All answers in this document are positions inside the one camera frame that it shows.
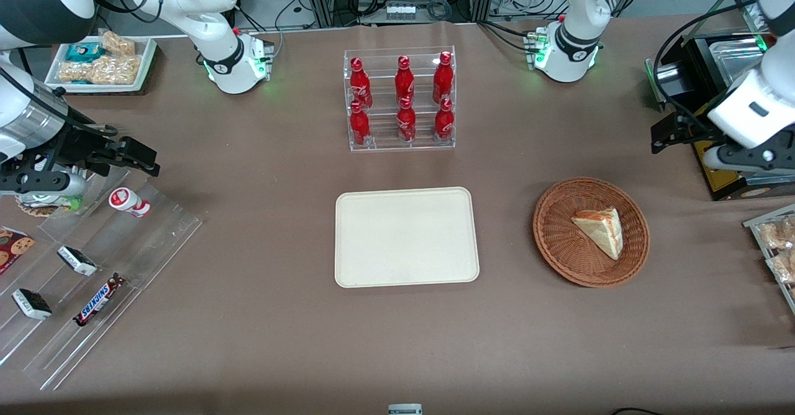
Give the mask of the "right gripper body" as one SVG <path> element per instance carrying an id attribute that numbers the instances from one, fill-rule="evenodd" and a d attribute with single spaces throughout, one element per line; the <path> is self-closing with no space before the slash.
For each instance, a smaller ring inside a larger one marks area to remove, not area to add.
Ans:
<path id="1" fill-rule="evenodd" d="M 2 88 L 1 162 L 56 137 L 65 121 L 15 88 Z"/>

